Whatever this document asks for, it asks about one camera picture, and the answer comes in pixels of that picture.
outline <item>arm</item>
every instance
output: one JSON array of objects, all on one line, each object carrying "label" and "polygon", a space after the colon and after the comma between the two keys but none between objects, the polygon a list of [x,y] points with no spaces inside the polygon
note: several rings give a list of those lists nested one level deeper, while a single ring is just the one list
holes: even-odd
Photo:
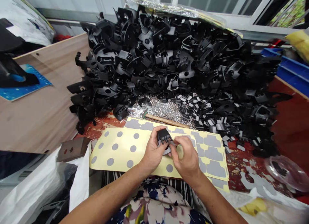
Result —
[{"label": "arm", "polygon": [[157,147],[157,131],[164,128],[166,127],[158,126],[153,129],[145,155],[139,164],[84,200],[61,221],[61,224],[107,222],[141,182],[158,167],[167,144]]},{"label": "arm", "polygon": [[182,178],[191,186],[203,202],[213,222],[247,223],[201,172],[199,157],[191,140],[186,136],[177,136],[174,142],[176,145],[182,145],[184,154],[183,158],[179,159],[176,147],[170,145],[174,165]]}]

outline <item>blue storage bin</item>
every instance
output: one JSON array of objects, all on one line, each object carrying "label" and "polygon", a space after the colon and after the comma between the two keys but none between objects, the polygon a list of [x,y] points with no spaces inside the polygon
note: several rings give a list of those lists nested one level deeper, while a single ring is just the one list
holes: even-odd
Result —
[{"label": "blue storage bin", "polygon": [[262,54],[265,57],[281,56],[282,60],[278,67],[277,76],[309,97],[309,66],[282,56],[278,53],[282,50],[265,48]]}]

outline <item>wooden hammer handle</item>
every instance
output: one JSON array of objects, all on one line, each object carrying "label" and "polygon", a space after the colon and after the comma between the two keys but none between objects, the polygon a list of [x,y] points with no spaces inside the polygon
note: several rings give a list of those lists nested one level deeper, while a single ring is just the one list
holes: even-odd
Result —
[{"label": "wooden hammer handle", "polygon": [[164,118],[161,118],[161,117],[158,117],[158,116],[153,116],[153,115],[150,115],[150,114],[146,114],[145,116],[148,117],[148,118],[151,118],[151,119],[172,125],[172,126],[178,126],[178,127],[190,129],[190,126],[185,125],[185,124],[181,124],[181,123],[178,123],[178,122],[175,122],[175,121],[172,121],[172,120],[164,119]]}]

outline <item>hand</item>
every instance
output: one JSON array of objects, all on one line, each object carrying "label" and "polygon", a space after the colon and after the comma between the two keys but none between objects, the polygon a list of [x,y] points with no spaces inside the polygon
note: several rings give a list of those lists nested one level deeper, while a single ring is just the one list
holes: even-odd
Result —
[{"label": "hand", "polygon": [[181,177],[190,184],[190,182],[193,182],[193,179],[196,180],[202,174],[199,167],[199,156],[191,140],[187,136],[176,136],[174,138],[174,143],[176,146],[181,144],[183,147],[183,158],[180,159],[178,157],[176,147],[173,145],[170,145],[172,154],[169,153],[168,155],[172,155],[177,171]]},{"label": "hand", "polygon": [[159,166],[163,152],[168,145],[168,143],[164,142],[164,144],[162,144],[160,141],[160,146],[158,147],[157,131],[165,128],[165,126],[158,126],[152,130],[146,146],[144,157],[139,163],[141,169],[145,170],[148,175],[153,173]]}]

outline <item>hammer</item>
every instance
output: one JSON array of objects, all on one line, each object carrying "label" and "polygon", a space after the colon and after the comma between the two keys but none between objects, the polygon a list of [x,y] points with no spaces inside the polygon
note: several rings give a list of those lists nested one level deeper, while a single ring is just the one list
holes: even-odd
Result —
[{"label": "hammer", "polygon": [[160,121],[160,122],[172,125],[172,126],[177,126],[177,127],[182,127],[182,128],[190,129],[190,126],[188,126],[188,125],[181,124],[181,123],[178,123],[178,122],[175,122],[175,121],[172,121],[172,120],[164,119],[164,118],[161,118],[161,117],[158,117],[158,116],[153,116],[151,114],[147,114],[147,111],[148,111],[148,108],[145,110],[145,112],[142,115],[143,119],[148,117],[148,118],[151,118],[151,119],[154,119],[154,120],[157,120],[157,121]]}]

